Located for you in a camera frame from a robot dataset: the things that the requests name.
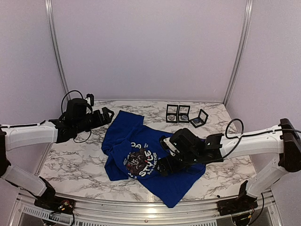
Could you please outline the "blue printed t-shirt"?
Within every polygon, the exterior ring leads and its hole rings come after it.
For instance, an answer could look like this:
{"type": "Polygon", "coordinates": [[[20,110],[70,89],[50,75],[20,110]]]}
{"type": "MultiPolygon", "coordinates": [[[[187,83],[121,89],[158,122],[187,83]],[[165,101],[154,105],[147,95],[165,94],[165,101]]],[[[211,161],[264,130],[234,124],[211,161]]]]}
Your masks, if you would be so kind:
{"type": "Polygon", "coordinates": [[[102,143],[102,151],[108,156],[105,171],[111,181],[138,180],[167,207],[173,208],[204,175],[206,167],[196,164],[162,176],[157,171],[158,162],[167,157],[167,152],[159,139],[172,134],[145,126],[143,120],[141,115],[119,111],[102,143]]]}

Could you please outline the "pink round brooch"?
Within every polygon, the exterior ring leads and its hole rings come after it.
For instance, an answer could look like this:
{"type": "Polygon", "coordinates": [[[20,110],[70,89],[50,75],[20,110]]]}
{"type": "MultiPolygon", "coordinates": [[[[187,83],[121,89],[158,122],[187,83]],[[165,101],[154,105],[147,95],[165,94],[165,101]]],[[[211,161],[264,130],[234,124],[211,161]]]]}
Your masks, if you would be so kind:
{"type": "Polygon", "coordinates": [[[167,119],[168,119],[169,121],[174,121],[174,120],[176,119],[176,116],[170,114],[170,115],[168,115],[167,119]]]}

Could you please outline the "dark blue round brooch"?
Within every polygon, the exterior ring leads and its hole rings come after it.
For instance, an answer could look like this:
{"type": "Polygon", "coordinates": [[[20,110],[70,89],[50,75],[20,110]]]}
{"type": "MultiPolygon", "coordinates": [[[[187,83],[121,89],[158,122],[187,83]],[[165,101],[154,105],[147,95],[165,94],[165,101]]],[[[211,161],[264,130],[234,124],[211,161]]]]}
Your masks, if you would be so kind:
{"type": "Polygon", "coordinates": [[[181,121],[188,121],[189,119],[188,119],[188,116],[187,116],[187,115],[184,115],[184,114],[183,114],[183,115],[180,116],[180,120],[181,120],[181,121]]]}

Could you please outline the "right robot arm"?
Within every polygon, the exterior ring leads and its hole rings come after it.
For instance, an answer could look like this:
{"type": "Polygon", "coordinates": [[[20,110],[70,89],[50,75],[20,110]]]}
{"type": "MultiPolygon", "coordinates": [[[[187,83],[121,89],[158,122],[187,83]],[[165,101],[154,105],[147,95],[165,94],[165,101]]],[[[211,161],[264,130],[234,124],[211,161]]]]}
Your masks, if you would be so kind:
{"type": "Polygon", "coordinates": [[[224,160],[273,153],[275,157],[257,175],[248,180],[240,195],[233,200],[233,207],[243,211],[264,190],[282,176],[301,170],[301,138],[287,118],[278,125],[254,132],[228,135],[218,133],[199,138],[189,129],[176,131],[171,137],[159,140],[168,155],[157,162],[161,175],[176,173],[196,164],[210,164],[224,160]]]}

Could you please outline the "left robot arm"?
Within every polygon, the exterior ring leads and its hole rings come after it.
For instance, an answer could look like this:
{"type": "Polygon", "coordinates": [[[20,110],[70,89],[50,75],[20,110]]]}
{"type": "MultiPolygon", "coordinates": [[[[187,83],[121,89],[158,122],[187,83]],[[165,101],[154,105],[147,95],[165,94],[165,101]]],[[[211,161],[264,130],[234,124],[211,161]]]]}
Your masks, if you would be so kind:
{"type": "Polygon", "coordinates": [[[75,139],[79,133],[112,122],[114,112],[107,107],[93,110],[91,97],[74,98],[58,119],[36,124],[2,125],[0,127],[0,177],[10,184],[28,191],[35,198],[54,210],[59,206],[55,189],[45,179],[35,176],[18,166],[13,166],[6,157],[8,151],[38,144],[59,144],[75,139]]]}

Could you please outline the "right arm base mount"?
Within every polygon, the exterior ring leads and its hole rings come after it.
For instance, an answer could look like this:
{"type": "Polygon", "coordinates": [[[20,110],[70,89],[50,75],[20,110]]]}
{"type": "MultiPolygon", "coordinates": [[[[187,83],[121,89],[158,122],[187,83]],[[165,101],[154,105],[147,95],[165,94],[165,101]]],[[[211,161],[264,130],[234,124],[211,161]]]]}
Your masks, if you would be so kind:
{"type": "Polygon", "coordinates": [[[220,216],[240,213],[247,210],[252,210],[258,207],[257,198],[247,195],[246,180],[239,189],[238,197],[232,199],[221,200],[217,202],[217,209],[220,216]]]}

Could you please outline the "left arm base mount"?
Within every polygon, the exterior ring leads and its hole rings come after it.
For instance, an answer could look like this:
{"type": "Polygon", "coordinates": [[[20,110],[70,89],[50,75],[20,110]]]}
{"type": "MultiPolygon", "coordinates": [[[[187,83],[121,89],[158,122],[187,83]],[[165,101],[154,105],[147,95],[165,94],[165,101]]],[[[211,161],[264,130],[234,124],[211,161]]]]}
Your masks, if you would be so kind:
{"type": "Polygon", "coordinates": [[[44,178],[40,179],[45,183],[46,190],[42,196],[35,198],[34,205],[43,209],[52,211],[53,213],[65,213],[71,215],[74,210],[75,201],[56,196],[55,189],[44,178]]]}

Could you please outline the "aluminium front rail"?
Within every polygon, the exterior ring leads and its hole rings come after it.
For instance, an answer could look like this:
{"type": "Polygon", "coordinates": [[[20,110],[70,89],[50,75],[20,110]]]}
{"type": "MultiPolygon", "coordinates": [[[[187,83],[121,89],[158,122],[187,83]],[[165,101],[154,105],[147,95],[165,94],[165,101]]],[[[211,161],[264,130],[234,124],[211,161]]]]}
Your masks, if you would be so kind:
{"type": "Polygon", "coordinates": [[[20,191],[8,225],[43,226],[233,226],[246,218],[248,211],[220,215],[217,203],[222,198],[180,202],[168,208],[162,202],[127,202],[61,195],[73,199],[73,215],[52,214],[34,205],[35,199],[20,191]]]}

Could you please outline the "left aluminium corner post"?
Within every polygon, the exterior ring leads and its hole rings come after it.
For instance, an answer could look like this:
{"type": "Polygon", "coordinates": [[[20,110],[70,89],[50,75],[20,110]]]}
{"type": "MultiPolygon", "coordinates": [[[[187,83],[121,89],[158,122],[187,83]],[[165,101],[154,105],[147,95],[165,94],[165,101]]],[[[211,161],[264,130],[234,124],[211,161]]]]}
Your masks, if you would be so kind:
{"type": "Polygon", "coordinates": [[[63,63],[60,55],[59,43],[57,38],[57,33],[55,29],[55,18],[54,18],[54,10],[52,0],[45,0],[46,13],[48,18],[48,26],[50,31],[50,38],[52,42],[52,47],[54,51],[55,61],[59,73],[59,78],[61,81],[61,85],[63,88],[63,92],[66,95],[69,92],[69,88],[67,85],[67,79],[65,77],[63,63]]]}

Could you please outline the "aluminium corner post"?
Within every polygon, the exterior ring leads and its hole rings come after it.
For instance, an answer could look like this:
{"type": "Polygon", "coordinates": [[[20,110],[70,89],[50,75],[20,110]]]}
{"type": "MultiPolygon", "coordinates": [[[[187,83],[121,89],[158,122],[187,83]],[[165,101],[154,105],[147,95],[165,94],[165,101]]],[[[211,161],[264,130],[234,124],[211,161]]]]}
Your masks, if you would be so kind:
{"type": "Polygon", "coordinates": [[[61,81],[61,85],[63,88],[63,92],[66,95],[69,92],[69,88],[67,85],[67,79],[65,77],[63,63],[60,55],[59,43],[57,38],[57,33],[55,29],[55,18],[54,18],[54,10],[52,0],[45,0],[46,13],[48,18],[48,26],[50,31],[50,38],[52,42],[52,47],[54,51],[55,61],[59,73],[59,78],[61,81]]]}
{"type": "Polygon", "coordinates": [[[246,1],[246,7],[245,7],[245,13],[242,23],[242,29],[240,34],[240,39],[238,43],[238,49],[235,57],[235,61],[233,64],[233,68],[230,75],[230,80],[226,89],[226,93],[223,99],[223,104],[225,107],[229,104],[231,95],[235,86],[235,82],[238,77],[238,71],[240,67],[240,63],[243,57],[244,50],[246,48],[247,44],[247,38],[250,30],[250,23],[251,23],[251,17],[252,17],[252,11],[253,11],[253,0],[247,0],[246,1]]]}

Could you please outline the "right aluminium corner post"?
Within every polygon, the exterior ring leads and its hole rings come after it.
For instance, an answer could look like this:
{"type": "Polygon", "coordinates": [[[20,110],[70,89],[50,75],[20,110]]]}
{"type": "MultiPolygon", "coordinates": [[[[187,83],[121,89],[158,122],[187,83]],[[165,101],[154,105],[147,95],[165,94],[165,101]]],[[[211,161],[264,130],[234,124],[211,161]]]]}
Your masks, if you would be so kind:
{"type": "Polygon", "coordinates": [[[238,49],[235,57],[235,61],[233,64],[233,68],[230,75],[230,80],[226,89],[226,93],[223,99],[223,104],[225,107],[229,104],[231,95],[235,86],[235,82],[238,77],[238,71],[240,67],[240,63],[243,57],[244,50],[246,48],[247,44],[247,38],[250,30],[250,23],[251,23],[251,17],[252,17],[252,11],[253,11],[253,0],[247,0],[246,1],[246,7],[245,7],[245,13],[242,23],[242,29],[240,34],[240,39],[238,43],[238,49]]]}

